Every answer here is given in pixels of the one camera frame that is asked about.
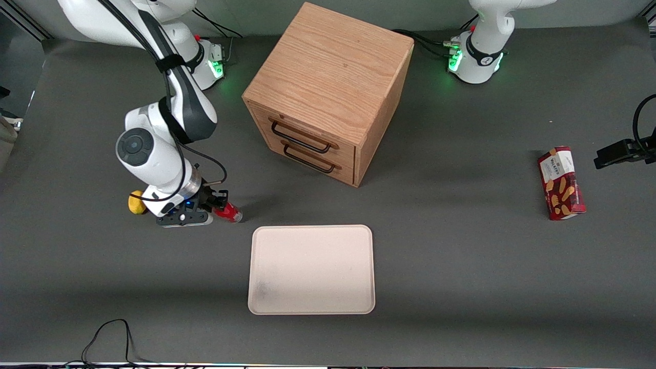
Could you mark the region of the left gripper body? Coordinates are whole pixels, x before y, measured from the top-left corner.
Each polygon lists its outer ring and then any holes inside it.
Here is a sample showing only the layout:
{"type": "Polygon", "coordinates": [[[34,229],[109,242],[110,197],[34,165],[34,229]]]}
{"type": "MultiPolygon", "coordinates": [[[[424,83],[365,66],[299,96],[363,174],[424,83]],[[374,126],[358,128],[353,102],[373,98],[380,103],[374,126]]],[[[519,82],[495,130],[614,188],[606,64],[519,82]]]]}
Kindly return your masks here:
{"type": "Polygon", "coordinates": [[[638,160],[643,160],[646,164],[655,163],[654,139],[640,139],[635,141],[635,150],[638,160]]]}

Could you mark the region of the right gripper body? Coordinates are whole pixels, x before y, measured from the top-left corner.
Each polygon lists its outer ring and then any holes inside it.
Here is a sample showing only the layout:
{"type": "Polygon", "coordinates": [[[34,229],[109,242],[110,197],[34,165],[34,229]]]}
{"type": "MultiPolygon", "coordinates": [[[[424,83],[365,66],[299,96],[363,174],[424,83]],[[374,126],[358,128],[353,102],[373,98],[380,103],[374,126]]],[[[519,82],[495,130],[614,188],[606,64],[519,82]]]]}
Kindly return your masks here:
{"type": "Polygon", "coordinates": [[[209,199],[209,195],[211,191],[203,186],[203,180],[190,180],[175,194],[149,186],[141,194],[141,212],[156,218],[211,218],[211,213],[198,208],[199,199],[209,199]]]}

